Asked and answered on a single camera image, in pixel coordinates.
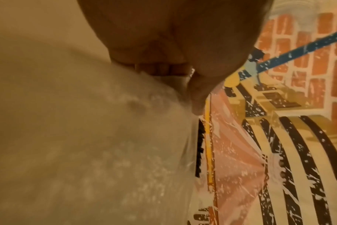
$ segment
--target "human hand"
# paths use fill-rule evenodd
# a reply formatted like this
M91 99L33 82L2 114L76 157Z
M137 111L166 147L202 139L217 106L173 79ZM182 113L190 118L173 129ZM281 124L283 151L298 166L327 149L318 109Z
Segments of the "human hand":
M188 76L193 113L248 58L273 0L78 0L112 61Z

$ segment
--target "brick wall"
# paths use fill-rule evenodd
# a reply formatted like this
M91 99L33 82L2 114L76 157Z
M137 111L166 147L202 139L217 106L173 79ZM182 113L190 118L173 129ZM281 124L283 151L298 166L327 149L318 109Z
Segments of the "brick wall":
M313 32L300 30L292 16L280 15L266 23L256 47L268 60L336 31L337 7L318 15ZM310 104L323 108L323 116L337 127L337 43L273 68L268 74L303 92Z

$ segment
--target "beige wall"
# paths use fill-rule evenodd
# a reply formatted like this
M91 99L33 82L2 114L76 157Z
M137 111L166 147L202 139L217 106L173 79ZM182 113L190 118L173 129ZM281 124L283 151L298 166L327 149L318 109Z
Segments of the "beige wall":
M76 0L0 0L0 32L60 42L109 60Z

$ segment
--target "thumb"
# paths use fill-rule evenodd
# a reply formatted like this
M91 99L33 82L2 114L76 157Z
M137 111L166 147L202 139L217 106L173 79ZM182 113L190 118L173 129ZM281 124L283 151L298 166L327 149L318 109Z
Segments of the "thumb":
M227 76L207 77L195 72L188 82L188 93L192 100L192 112L199 116L203 114L206 98L209 93Z

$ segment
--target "skin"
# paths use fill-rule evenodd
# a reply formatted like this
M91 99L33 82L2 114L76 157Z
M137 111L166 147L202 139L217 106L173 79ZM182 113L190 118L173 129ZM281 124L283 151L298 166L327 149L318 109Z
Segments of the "skin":
M112 61L156 76L188 76L193 113L239 69L273 0L78 0Z

